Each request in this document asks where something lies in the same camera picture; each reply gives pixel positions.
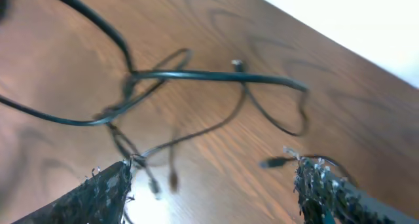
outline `white surface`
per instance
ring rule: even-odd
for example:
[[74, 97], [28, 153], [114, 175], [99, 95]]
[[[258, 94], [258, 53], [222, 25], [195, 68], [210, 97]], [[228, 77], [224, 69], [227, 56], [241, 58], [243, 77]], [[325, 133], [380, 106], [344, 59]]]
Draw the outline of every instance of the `white surface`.
[[418, 0], [266, 0], [419, 88]]

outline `wood grain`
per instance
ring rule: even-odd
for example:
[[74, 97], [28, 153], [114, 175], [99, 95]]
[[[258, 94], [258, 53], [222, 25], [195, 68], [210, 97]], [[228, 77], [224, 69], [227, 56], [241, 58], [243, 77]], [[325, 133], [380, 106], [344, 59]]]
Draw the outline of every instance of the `wood grain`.
[[[246, 102], [229, 125], [182, 143], [176, 194], [161, 165], [167, 153], [153, 158], [163, 200], [154, 200], [140, 172], [128, 205], [137, 223], [302, 223], [292, 192], [295, 167], [257, 165], [280, 155], [283, 145], [334, 158], [371, 196], [419, 218], [417, 89], [262, 0], [82, 1], [125, 36], [139, 69], [189, 47], [195, 51], [189, 69], [232, 71], [230, 61], [239, 58], [252, 73], [289, 76], [312, 90], [303, 138], [280, 132]], [[119, 99], [123, 76], [116, 46], [74, 10], [57, 0], [12, 0], [0, 23], [0, 94], [89, 119]], [[251, 89], [278, 120], [299, 126], [296, 92]], [[122, 129], [143, 151], [170, 140], [175, 128], [184, 135], [221, 121], [239, 92], [238, 84], [171, 81], [123, 117]], [[3, 106], [0, 114], [0, 223], [121, 159], [104, 127], [52, 124]]]

